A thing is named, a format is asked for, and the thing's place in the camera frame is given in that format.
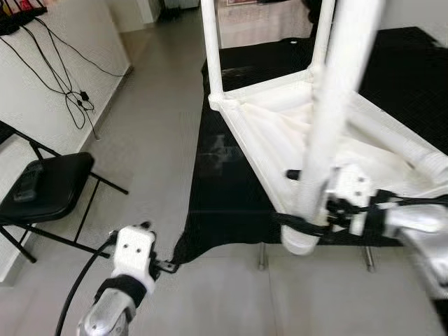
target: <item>chair seat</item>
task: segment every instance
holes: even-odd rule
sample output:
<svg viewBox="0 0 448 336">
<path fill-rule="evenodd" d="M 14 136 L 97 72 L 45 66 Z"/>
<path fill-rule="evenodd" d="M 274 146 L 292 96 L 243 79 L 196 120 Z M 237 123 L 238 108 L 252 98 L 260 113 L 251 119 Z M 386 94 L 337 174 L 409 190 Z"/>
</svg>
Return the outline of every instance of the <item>chair seat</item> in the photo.
<svg viewBox="0 0 448 336">
<path fill-rule="evenodd" d="M 44 159 L 44 171 L 39 177 L 36 199 L 16 202 L 14 194 L 20 185 L 20 177 L 0 204 L 0 217 L 18 223 L 55 221 L 68 215 L 84 189 L 94 163 L 89 153 L 77 153 Z M 28 167 L 38 165 L 33 161 Z"/>
</svg>

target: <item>black strap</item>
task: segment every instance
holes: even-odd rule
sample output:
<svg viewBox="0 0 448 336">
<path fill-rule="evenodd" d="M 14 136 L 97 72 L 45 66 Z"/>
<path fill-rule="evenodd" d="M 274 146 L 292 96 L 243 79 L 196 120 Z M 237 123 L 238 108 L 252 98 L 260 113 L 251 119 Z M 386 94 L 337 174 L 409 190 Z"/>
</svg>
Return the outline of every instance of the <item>black strap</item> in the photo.
<svg viewBox="0 0 448 336">
<path fill-rule="evenodd" d="M 140 281 L 129 275 L 119 275 L 116 278 L 108 278 L 103 282 L 95 295 L 95 303 L 98 302 L 107 288 L 118 289 L 128 294 L 133 299 L 136 308 L 139 307 L 146 295 L 146 288 Z"/>
<path fill-rule="evenodd" d="M 363 235 L 383 234 L 386 221 L 386 210 L 380 209 L 378 204 L 387 203 L 394 197 L 397 197 L 395 193 L 380 189 L 378 190 L 378 193 L 370 199 Z"/>
<path fill-rule="evenodd" d="M 330 226 L 317 226 L 315 224 L 311 224 L 307 222 L 305 219 L 301 217 L 296 217 L 293 215 L 288 215 L 286 213 L 273 213 L 272 219 L 275 223 L 280 225 L 286 225 L 291 229 L 299 231 L 301 233 L 305 233 L 309 236 L 315 236 L 319 238 L 323 238 L 331 233 L 332 227 Z"/>
</svg>

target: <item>chair leg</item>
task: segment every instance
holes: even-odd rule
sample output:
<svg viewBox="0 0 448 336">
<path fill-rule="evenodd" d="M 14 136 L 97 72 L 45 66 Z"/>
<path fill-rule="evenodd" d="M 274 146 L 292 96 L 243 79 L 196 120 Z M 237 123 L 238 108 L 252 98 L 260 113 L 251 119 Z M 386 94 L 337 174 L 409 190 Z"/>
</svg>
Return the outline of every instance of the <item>chair leg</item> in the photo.
<svg viewBox="0 0 448 336">
<path fill-rule="evenodd" d="M 127 190 L 125 190 L 125 189 L 119 187 L 118 185 L 116 185 L 116 184 L 114 184 L 114 183 L 112 183 L 112 182 L 106 180 L 105 178 L 102 178 L 102 177 L 96 175 L 95 173 L 90 172 L 90 175 L 93 176 L 93 177 L 95 177 L 98 181 L 101 181 L 101 182 L 103 182 L 104 184 L 107 184 L 109 187 L 112 187 L 113 189 L 118 190 L 119 192 L 121 192 L 121 193 L 123 193 L 123 194 L 125 194 L 125 195 L 128 195 L 128 194 L 129 194 L 129 191 L 127 191 Z"/>
<path fill-rule="evenodd" d="M 21 224 L 21 223 L 15 223 L 14 225 L 16 225 L 16 226 L 18 226 L 20 228 L 23 228 L 23 229 L 28 229 L 29 231 L 31 231 L 33 233 L 36 233 L 37 235 L 41 235 L 41 236 L 44 236 L 46 238 L 55 240 L 56 242 L 63 243 L 63 244 L 66 244 L 66 245 L 69 245 L 69 246 L 72 246 L 72 247 L 76 247 L 77 249 L 80 249 L 80 250 L 83 250 L 83 251 L 87 251 L 87 252 L 91 252 L 91 253 L 95 253 L 97 251 L 96 249 L 91 248 L 89 246 L 78 244 L 78 243 L 76 243 L 74 241 L 71 241 L 71 240 L 59 237 L 56 234 L 46 232 L 44 230 L 38 229 L 38 228 L 36 228 L 34 226 L 31 226 L 31 225 L 25 225 L 25 224 Z M 111 255 L 109 253 L 103 252 L 103 253 L 100 254 L 100 256 L 104 257 L 104 258 L 109 258 Z"/>
<path fill-rule="evenodd" d="M 10 233 L 8 231 L 6 231 L 6 229 L 0 225 L 0 233 L 7 238 L 7 240 L 9 240 L 9 242 L 14 245 L 16 247 L 16 249 L 18 249 L 21 254 L 23 254 L 25 256 L 26 259 L 28 259 L 31 263 L 35 263 L 37 261 L 37 259 L 35 259 L 35 257 L 33 257 L 31 255 L 30 252 L 28 252 L 25 247 L 23 247 L 17 240 L 14 239 L 13 236 L 10 235 Z"/>
<path fill-rule="evenodd" d="M 83 219 L 81 221 L 81 224 L 79 225 L 78 231 L 76 232 L 76 236 L 75 236 L 75 239 L 74 239 L 75 243 L 78 241 L 79 234 L 81 233 L 81 230 L 83 229 L 85 219 L 87 218 L 87 215 L 89 214 L 90 206 L 92 205 L 93 199 L 95 198 L 95 194 L 97 193 L 99 182 L 100 181 L 98 180 L 97 183 L 95 184 L 95 188 L 93 190 L 93 193 L 90 196 L 89 204 L 87 205 L 87 209 L 84 212 L 84 216 L 83 216 Z"/>
</svg>

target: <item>white connector block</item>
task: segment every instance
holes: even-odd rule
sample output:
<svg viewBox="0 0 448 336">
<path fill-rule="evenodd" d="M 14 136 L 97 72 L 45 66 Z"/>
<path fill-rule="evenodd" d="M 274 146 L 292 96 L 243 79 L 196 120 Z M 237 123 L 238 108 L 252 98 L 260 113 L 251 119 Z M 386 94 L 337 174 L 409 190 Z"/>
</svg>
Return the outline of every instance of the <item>white connector block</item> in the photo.
<svg viewBox="0 0 448 336">
<path fill-rule="evenodd" d="M 329 199 L 346 200 L 355 207 L 368 207 L 372 193 L 372 182 L 355 164 L 348 164 L 335 170 L 327 194 Z M 350 233 L 361 236 L 364 231 L 367 212 L 352 216 Z"/>
<path fill-rule="evenodd" d="M 118 233 L 112 277 L 129 275 L 140 281 L 152 294 L 155 281 L 149 275 L 150 253 L 155 243 L 155 234 L 141 226 L 128 226 Z"/>
</svg>

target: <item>gray tile floor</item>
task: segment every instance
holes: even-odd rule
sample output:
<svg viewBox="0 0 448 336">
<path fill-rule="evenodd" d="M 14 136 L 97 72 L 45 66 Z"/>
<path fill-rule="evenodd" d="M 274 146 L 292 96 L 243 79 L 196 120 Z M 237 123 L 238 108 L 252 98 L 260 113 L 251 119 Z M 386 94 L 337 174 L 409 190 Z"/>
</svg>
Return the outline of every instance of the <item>gray tile floor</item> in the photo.
<svg viewBox="0 0 448 336">
<path fill-rule="evenodd" d="M 157 27 L 126 87 L 92 144 L 96 169 L 129 188 L 102 186 L 80 240 L 100 245 L 107 232 L 151 220 L 157 250 L 168 258 L 188 209 L 202 104 L 204 46 L 199 13 Z M 93 187 L 78 208 L 52 226 L 74 235 Z M 378 270 L 365 271 L 354 247 L 318 247 L 294 257 L 269 246 L 269 267 L 256 267 L 257 246 L 222 246 L 162 276 L 131 335 L 380 336 L 443 335 L 401 248 L 374 250 Z M 0 335 L 52 335 L 63 301 L 89 254 L 37 239 L 38 262 L 25 264 L 14 288 L 0 288 Z M 74 335 L 111 261 L 86 276 L 66 320 Z"/>
</svg>

